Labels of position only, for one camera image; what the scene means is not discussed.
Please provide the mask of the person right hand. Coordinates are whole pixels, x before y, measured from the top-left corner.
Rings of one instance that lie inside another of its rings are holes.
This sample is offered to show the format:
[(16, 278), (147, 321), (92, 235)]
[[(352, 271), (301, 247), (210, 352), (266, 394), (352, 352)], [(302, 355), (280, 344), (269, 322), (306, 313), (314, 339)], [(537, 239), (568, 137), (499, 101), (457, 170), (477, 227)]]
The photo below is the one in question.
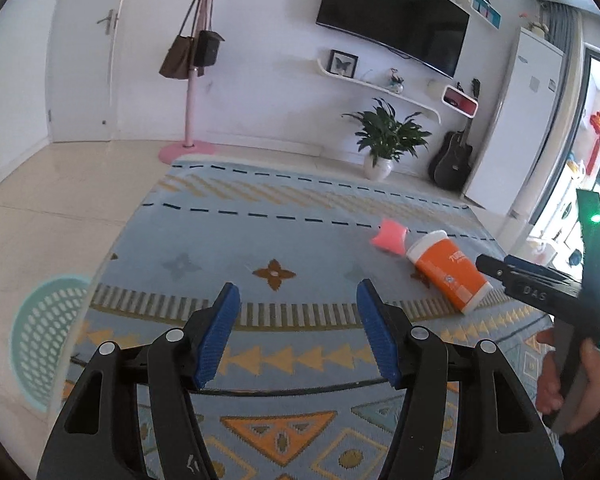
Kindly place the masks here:
[(583, 339), (580, 356), (576, 341), (567, 341), (564, 330), (542, 330), (540, 344), (555, 348), (542, 363), (536, 386), (536, 409), (555, 434), (575, 434), (600, 414), (600, 349), (591, 338)]

